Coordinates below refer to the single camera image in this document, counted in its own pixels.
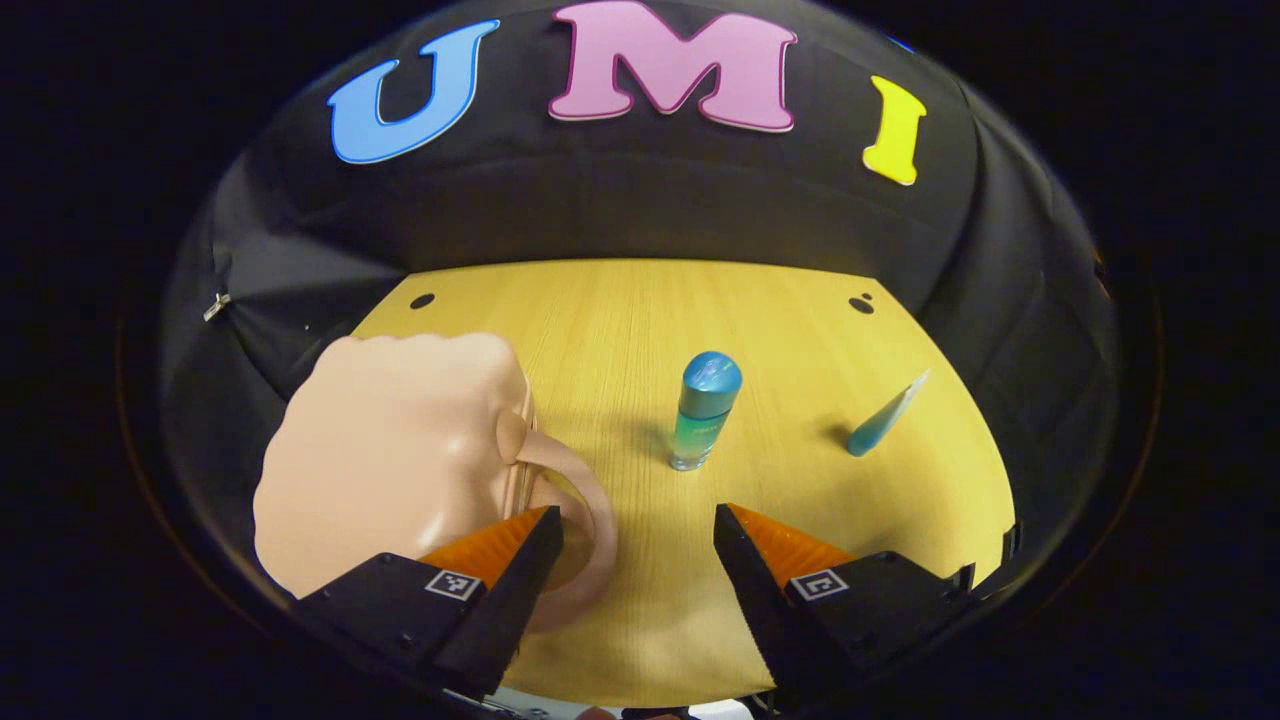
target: teal bottle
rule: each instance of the teal bottle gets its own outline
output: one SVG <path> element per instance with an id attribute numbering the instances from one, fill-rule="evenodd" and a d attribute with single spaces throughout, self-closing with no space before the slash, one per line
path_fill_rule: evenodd
<path id="1" fill-rule="evenodd" d="M 741 388 L 742 372 L 728 355 L 708 351 L 689 361 L 671 442 L 672 468 L 694 470 L 707 462 Z"/>

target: blue bottle cap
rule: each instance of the blue bottle cap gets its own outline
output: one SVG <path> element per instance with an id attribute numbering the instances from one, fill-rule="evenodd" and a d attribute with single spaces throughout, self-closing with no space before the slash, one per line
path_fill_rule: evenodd
<path id="1" fill-rule="evenodd" d="M 708 351 L 689 361 L 680 391 L 680 411 L 686 418 L 704 420 L 733 407 L 742 388 L 742 370 L 728 355 Z"/>

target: metal clip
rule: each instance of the metal clip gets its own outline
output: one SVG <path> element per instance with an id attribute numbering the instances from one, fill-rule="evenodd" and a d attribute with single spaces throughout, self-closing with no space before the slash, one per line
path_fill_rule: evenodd
<path id="1" fill-rule="evenodd" d="M 205 310 L 205 322 L 207 323 L 209 320 L 212 320 L 214 315 L 221 313 L 223 307 L 227 307 L 228 305 L 230 305 L 230 302 L 232 302 L 232 296 L 221 292 L 215 293 L 214 304 L 209 306 L 209 310 Z"/>

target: wooden table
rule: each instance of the wooden table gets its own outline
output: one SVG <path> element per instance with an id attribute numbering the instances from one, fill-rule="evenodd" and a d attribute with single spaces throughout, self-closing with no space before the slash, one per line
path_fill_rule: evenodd
<path id="1" fill-rule="evenodd" d="M 430 304 L 411 302 L 434 293 Z M 874 313 L 851 307 L 870 296 Z M 576 624 L 530 635 L 503 684 L 602 706 L 666 707 L 772 687 L 712 547 L 736 502 L 855 556 L 896 550 L 936 575 L 1000 564 L 1014 523 L 996 443 L 924 331 L 869 278 L 740 263 L 557 260 L 407 278 L 353 334 L 511 340 L 540 428 L 577 450 L 618 520 L 617 573 Z M 744 387 L 700 470 L 666 462 L 680 377 L 719 350 Z M 849 432 L 925 369 L 864 457 Z"/>

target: letter m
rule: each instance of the letter m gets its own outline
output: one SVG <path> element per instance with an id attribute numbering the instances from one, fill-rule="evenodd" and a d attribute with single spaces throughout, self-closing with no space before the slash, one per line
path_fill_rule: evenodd
<path id="1" fill-rule="evenodd" d="M 678 110 L 714 69 L 716 90 L 698 104 L 703 115 L 764 132 L 795 126 L 783 104 L 783 60 L 796 35 L 785 27 L 726 14 L 684 40 L 634 0 L 570 5 L 554 17 L 573 26 L 573 47 L 568 88 L 550 102 L 553 118 L 594 120 L 631 110 L 635 100 L 617 85 L 621 61 L 659 113 Z"/>

